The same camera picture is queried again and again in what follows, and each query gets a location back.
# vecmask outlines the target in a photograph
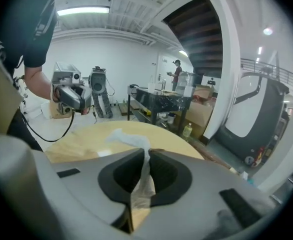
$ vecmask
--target black table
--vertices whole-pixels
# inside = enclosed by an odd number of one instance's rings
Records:
[[[192,97],[184,97],[178,94],[165,93],[160,90],[148,92],[148,88],[133,87],[127,88],[127,120],[130,120],[130,101],[133,97],[138,103],[151,111],[150,123],[155,125],[157,114],[163,112],[182,111],[178,125],[177,135],[182,132],[182,125],[186,118],[187,110],[190,108]]]

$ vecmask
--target metal railing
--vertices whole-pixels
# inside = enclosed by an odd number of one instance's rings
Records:
[[[293,73],[284,68],[260,61],[257,63],[252,59],[241,58],[241,69],[268,75],[285,84],[290,89],[290,92],[293,93]]]

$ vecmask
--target man in red shirt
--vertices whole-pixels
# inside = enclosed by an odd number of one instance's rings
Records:
[[[173,62],[176,65],[176,70],[174,72],[174,74],[169,73],[168,75],[173,78],[173,85],[172,85],[172,91],[176,91],[177,85],[178,85],[178,80],[179,80],[179,75],[182,72],[182,68],[181,68],[181,61],[179,59],[177,59],[176,61]]]

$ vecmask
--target white tissue paper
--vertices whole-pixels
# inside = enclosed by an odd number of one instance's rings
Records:
[[[155,194],[155,191],[153,190],[153,181],[150,176],[149,149],[151,148],[151,144],[149,139],[143,135],[126,134],[119,128],[114,130],[110,136],[106,138],[106,141],[119,141],[132,147],[144,149],[141,178],[131,193],[131,209],[150,208],[151,196]]]

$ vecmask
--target staircase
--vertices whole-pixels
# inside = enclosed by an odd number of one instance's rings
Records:
[[[194,73],[221,77],[221,26],[210,0],[193,0],[167,16],[164,22],[188,54]]]

